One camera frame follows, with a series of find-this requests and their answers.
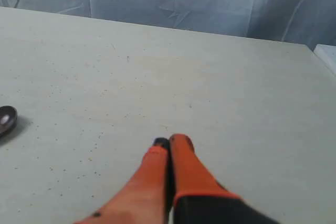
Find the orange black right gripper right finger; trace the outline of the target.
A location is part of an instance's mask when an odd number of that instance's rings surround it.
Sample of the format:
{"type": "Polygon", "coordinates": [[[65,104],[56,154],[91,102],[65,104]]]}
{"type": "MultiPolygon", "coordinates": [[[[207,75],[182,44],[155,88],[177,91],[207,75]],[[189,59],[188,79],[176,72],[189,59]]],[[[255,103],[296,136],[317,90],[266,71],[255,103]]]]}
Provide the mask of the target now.
{"type": "Polygon", "coordinates": [[[184,134],[170,137],[174,223],[276,223],[224,188],[195,154],[184,134]]]}

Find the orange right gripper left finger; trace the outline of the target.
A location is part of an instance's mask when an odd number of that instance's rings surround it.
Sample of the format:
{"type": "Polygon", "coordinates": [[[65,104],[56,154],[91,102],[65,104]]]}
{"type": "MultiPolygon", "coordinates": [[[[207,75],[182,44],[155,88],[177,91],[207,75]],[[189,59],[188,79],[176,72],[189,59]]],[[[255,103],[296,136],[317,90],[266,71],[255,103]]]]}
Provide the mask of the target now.
{"type": "Polygon", "coordinates": [[[168,223],[170,211],[170,143],[158,137],[121,190],[79,223],[168,223]]]}

